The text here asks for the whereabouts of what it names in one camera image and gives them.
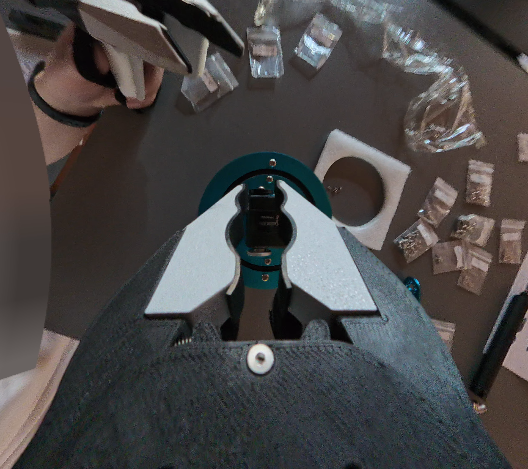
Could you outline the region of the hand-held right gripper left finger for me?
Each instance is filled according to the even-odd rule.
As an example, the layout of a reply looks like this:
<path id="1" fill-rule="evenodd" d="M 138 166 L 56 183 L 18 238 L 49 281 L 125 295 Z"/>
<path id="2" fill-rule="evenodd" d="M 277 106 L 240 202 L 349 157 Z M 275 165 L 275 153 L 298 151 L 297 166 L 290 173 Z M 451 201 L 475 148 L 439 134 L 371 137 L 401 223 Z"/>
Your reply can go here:
<path id="1" fill-rule="evenodd" d="M 244 307 L 241 257 L 245 184 L 190 223 L 164 265 L 144 315 L 209 322 L 224 340 L 237 340 Z"/>

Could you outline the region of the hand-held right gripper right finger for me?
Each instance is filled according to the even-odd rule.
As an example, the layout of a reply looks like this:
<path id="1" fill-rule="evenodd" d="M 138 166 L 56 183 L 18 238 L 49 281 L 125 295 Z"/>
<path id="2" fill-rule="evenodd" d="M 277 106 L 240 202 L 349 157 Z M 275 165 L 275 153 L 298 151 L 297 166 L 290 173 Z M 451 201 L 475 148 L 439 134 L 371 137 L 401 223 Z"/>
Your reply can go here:
<path id="1" fill-rule="evenodd" d="M 345 318 L 379 321 L 380 311 L 333 220 L 285 181 L 277 181 L 291 237 L 281 256 L 270 325 L 295 340 L 313 320 L 334 328 Z"/>

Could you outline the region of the blue round base with servo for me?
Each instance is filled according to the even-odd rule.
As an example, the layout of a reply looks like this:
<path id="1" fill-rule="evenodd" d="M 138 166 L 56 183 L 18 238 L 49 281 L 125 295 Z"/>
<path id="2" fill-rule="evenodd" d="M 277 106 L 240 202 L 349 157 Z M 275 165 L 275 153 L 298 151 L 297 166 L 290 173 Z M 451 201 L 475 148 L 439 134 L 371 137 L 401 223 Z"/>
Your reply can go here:
<path id="1" fill-rule="evenodd" d="M 332 218 L 326 190 L 315 174 L 297 159 L 264 151 L 239 157 L 219 170 L 206 187 L 199 215 L 233 188 L 244 185 L 239 198 L 241 218 L 235 249 L 247 288 L 272 290 L 278 286 L 281 257 L 291 239 L 291 225 L 281 212 L 282 194 L 276 182 L 284 181 L 315 208 Z"/>

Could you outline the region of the person's left forearm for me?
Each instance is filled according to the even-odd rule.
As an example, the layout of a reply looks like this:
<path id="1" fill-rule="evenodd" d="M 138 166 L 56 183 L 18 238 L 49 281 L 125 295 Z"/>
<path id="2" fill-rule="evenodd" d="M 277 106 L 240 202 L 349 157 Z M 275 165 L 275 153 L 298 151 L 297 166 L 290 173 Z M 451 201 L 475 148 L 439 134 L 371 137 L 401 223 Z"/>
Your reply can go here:
<path id="1" fill-rule="evenodd" d="M 53 120 L 32 102 L 42 142 L 46 166 L 69 155 L 82 140 L 89 136 L 96 124 L 89 127 L 71 127 Z"/>

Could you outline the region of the dark desk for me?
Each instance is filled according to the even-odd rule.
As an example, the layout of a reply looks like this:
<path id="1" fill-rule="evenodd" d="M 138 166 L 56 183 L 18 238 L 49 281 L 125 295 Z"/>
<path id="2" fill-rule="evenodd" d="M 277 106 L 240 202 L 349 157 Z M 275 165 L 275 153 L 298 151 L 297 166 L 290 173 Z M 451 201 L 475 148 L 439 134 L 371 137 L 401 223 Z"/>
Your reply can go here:
<path id="1" fill-rule="evenodd" d="M 400 279 L 334 228 L 382 316 L 329 321 L 329 336 L 251 343 L 181 316 L 143 312 L 221 165 L 275 148 L 311 166 L 342 126 L 396 153 L 395 110 L 347 59 L 271 94 L 237 88 L 205 116 L 180 114 L 165 73 L 144 115 L 113 108 L 52 201 L 47 327 L 81 341 L 35 441 L 29 468 L 510 468 L 471 408 L 459 372 Z"/>

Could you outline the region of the person's left hand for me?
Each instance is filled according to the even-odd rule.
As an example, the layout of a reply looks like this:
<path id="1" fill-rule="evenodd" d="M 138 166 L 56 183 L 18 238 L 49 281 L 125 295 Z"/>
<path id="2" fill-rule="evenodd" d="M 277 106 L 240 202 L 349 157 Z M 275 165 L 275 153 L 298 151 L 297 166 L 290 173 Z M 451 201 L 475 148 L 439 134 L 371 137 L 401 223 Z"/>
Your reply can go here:
<path id="1" fill-rule="evenodd" d="M 73 116 L 93 116 L 103 109 L 115 107 L 120 103 L 115 90 L 89 82 L 82 77 L 73 57 L 75 24 L 68 24 L 58 37 L 49 54 L 45 68 L 34 80 L 35 88 L 43 100 L 52 108 Z M 110 71 L 107 54 L 101 44 L 94 43 L 93 58 L 101 74 Z M 126 99 L 126 107 L 139 110 L 151 106 L 160 90 L 164 70 L 144 62 L 145 98 Z"/>

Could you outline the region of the clear zip bag with part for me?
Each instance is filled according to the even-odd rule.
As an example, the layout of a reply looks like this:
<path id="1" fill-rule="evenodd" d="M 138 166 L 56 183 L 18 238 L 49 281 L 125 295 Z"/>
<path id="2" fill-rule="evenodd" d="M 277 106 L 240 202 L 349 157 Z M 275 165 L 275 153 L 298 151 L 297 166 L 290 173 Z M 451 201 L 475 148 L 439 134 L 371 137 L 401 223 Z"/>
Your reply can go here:
<path id="1" fill-rule="evenodd" d="M 278 27 L 248 27 L 247 44 L 253 78 L 280 78 L 284 75 L 281 32 Z"/>
<path id="2" fill-rule="evenodd" d="M 234 91 L 239 83 L 232 70 L 217 51 L 206 58 L 201 76 L 186 76 L 181 94 L 191 104 L 194 112 L 208 109 L 222 97 Z"/>
<path id="3" fill-rule="evenodd" d="M 314 70 L 320 70 L 331 56 L 342 34 L 339 25 L 318 12 L 303 32 L 294 49 L 294 55 Z"/>

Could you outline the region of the black wrist band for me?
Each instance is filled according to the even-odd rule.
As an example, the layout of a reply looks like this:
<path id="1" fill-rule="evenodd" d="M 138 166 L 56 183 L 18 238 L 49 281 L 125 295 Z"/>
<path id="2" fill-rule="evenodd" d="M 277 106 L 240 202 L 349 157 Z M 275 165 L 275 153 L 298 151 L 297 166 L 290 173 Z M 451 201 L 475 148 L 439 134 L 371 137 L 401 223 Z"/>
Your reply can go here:
<path id="1" fill-rule="evenodd" d="M 57 109 L 50 106 L 38 93 L 36 87 L 35 87 L 35 78 L 38 74 L 40 74 L 45 69 L 45 62 L 39 61 L 35 67 L 33 68 L 31 72 L 31 76 L 29 77 L 28 83 L 27 83 L 27 89 L 29 96 L 31 98 L 32 103 L 36 106 L 37 109 L 39 109 L 41 112 L 43 112 L 46 116 L 54 120 L 55 122 L 58 122 L 60 124 L 63 124 L 67 127 L 72 128 L 88 128 L 95 124 L 102 116 L 103 109 L 99 112 L 91 115 L 91 116 L 76 116 L 69 113 L 64 113 L 61 111 L 58 111 Z"/>

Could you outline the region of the white foam square with hole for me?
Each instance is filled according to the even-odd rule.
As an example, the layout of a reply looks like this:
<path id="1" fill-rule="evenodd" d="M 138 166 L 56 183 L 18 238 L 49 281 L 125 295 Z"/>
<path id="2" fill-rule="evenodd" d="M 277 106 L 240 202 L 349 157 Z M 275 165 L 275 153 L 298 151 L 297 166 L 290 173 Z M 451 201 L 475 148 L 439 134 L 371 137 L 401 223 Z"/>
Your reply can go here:
<path id="1" fill-rule="evenodd" d="M 360 159 L 376 170 L 383 185 L 384 201 L 378 214 L 364 224 L 350 225 L 348 222 L 341 221 L 335 213 L 333 213 L 332 219 L 337 226 L 346 228 L 364 246 L 379 251 L 384 245 L 398 209 L 411 168 L 359 139 L 347 135 L 339 129 L 334 129 L 328 135 L 314 169 L 316 177 L 323 182 L 330 168 L 345 158 Z"/>

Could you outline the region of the cluster of small screw bags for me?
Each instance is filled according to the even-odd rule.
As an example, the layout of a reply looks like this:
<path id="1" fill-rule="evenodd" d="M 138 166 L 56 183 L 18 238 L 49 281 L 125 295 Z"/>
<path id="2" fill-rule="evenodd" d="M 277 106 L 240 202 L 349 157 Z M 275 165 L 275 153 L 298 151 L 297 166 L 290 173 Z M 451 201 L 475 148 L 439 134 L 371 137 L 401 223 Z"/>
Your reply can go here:
<path id="1" fill-rule="evenodd" d="M 466 204 L 489 207 L 494 178 L 494 164 L 470 159 L 466 172 Z M 454 219 L 448 241 L 440 241 L 437 229 L 452 212 L 459 192 L 449 182 L 437 177 L 417 211 L 414 223 L 398 235 L 394 245 L 410 263 L 431 251 L 433 275 L 458 272 L 457 286 L 474 295 L 482 293 L 493 262 L 485 247 L 496 220 L 475 213 Z M 520 263 L 522 235 L 526 222 L 504 219 L 501 222 L 499 261 Z"/>

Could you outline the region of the crumpled clear plastic bag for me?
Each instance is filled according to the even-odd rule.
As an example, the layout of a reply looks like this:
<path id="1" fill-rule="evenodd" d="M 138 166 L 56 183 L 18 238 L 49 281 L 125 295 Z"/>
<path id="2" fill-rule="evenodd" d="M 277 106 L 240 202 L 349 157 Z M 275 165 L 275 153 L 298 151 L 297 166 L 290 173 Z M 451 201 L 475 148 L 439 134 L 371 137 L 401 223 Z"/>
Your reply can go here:
<path id="1" fill-rule="evenodd" d="M 415 31 L 388 21 L 382 56 L 405 73 L 431 78 L 403 118 L 405 142 L 411 150 L 432 154 L 486 145 L 477 125 L 469 77 L 457 61 L 436 52 Z"/>

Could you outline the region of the black screwdriver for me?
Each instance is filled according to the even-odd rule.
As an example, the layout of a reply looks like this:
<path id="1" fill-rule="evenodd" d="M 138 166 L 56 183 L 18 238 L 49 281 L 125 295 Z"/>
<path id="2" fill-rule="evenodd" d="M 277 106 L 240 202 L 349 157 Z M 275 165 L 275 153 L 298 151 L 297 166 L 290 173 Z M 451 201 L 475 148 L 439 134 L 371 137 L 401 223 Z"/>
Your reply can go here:
<path id="1" fill-rule="evenodd" d="M 488 351 L 483 354 L 469 387 L 472 403 L 474 401 L 486 403 L 506 354 L 524 325 L 526 312 L 527 291 L 524 291 L 511 298 L 492 343 Z"/>

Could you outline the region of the printed instruction sheet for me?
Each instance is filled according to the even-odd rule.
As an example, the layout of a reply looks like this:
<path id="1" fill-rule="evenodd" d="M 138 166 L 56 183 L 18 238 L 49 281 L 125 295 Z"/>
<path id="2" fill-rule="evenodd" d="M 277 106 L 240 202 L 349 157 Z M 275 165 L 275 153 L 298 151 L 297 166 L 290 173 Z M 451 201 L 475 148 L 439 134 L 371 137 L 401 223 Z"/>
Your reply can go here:
<path id="1" fill-rule="evenodd" d="M 488 351 L 488 348 L 492 343 L 492 339 L 499 327 L 499 323 L 501 322 L 507 310 L 511 298 L 525 290 L 527 290 L 527 254 L 525 254 L 525 257 L 520 265 L 518 274 L 516 275 L 515 280 L 510 288 L 510 291 L 508 292 L 508 295 L 505 298 L 505 301 L 492 328 L 492 332 L 490 333 L 486 341 L 483 353 L 486 353 Z M 502 366 L 519 376 L 521 379 L 527 381 L 527 313 L 525 313 L 524 315 L 524 325 L 521 330 L 517 333 L 516 339 L 511 345 L 508 353 L 506 354 Z"/>

